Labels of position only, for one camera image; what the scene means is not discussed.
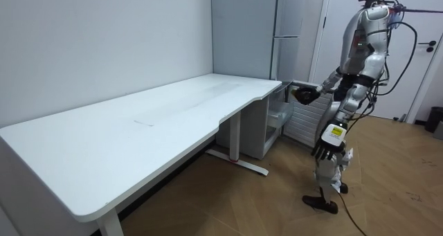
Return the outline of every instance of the open drawer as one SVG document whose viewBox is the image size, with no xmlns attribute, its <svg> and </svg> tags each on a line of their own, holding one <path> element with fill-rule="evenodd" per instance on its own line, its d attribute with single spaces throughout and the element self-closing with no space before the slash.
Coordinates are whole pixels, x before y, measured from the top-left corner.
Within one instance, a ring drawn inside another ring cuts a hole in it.
<svg viewBox="0 0 443 236">
<path fill-rule="evenodd" d="M 285 102 L 274 101 L 269 104 L 268 123 L 270 127 L 281 128 L 292 116 L 293 106 Z"/>
</svg>

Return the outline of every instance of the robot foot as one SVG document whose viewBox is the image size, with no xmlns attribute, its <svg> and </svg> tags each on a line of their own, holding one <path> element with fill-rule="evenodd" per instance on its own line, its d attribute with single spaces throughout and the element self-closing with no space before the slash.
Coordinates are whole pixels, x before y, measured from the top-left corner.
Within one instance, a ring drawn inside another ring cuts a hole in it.
<svg viewBox="0 0 443 236">
<path fill-rule="evenodd" d="M 326 203 L 323 197 L 311 197 L 305 195 L 303 196 L 302 200 L 306 205 L 311 206 L 312 208 L 330 212 L 334 215 L 338 213 L 337 204 L 333 201 Z"/>
<path fill-rule="evenodd" d="M 347 194 L 349 192 L 349 189 L 347 188 L 347 185 L 346 185 L 346 183 L 341 183 L 341 186 L 340 186 L 340 193 L 341 194 Z"/>
</svg>

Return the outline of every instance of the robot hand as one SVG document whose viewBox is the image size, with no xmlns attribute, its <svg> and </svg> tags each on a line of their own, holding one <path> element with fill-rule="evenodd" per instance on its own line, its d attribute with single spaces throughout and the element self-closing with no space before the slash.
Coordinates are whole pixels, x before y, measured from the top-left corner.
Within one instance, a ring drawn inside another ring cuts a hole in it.
<svg viewBox="0 0 443 236">
<path fill-rule="evenodd" d="M 341 153 L 345 150 L 345 138 L 347 131 L 347 123 L 332 120 L 326 126 L 322 136 L 318 139 L 311 155 L 317 160 L 324 160 L 327 156 L 328 160 L 332 159 L 335 153 Z"/>
<path fill-rule="evenodd" d="M 320 92 L 310 87 L 301 87 L 297 90 L 292 90 L 291 94 L 296 97 L 302 105 L 308 105 L 320 97 Z"/>
</svg>

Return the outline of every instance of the humanoid robot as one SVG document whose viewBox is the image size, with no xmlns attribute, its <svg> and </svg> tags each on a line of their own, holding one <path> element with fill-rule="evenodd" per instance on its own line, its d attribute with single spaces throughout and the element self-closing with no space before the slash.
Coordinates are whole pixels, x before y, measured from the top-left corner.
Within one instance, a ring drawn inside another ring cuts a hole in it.
<svg viewBox="0 0 443 236">
<path fill-rule="evenodd" d="M 331 201 L 331 194 L 348 192 L 346 184 L 341 182 L 341 171 L 352 158 L 352 149 L 345 150 L 348 123 L 374 88 L 381 85 L 388 55 L 388 33 L 392 16 L 396 15 L 386 2 L 359 1 L 365 1 L 365 5 L 347 25 L 340 66 L 316 89 L 304 87 L 292 92 L 300 103 L 308 105 L 341 80 L 318 124 L 316 145 L 311 153 L 316 159 L 315 178 L 321 196 L 302 198 L 307 205 L 333 214 L 338 213 L 338 206 Z"/>
</svg>

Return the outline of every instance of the desk leg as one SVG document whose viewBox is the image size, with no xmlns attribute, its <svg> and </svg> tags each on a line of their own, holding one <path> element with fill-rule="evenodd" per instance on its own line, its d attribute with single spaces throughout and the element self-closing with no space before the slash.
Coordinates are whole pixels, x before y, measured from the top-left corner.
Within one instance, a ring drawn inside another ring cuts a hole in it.
<svg viewBox="0 0 443 236">
<path fill-rule="evenodd" d="M 245 161 L 239 160 L 240 156 L 240 111 L 230 117 L 230 140 L 229 140 L 229 156 L 217 152 L 213 149 L 206 150 L 206 153 L 222 158 L 224 160 L 230 161 L 231 163 L 240 165 L 242 167 L 248 168 L 267 176 L 269 171 L 263 167 L 258 167 L 254 164 L 247 163 Z"/>
<path fill-rule="evenodd" d="M 97 219 L 97 224 L 100 227 L 102 236 L 123 236 L 122 227 L 115 208 Z"/>
</svg>

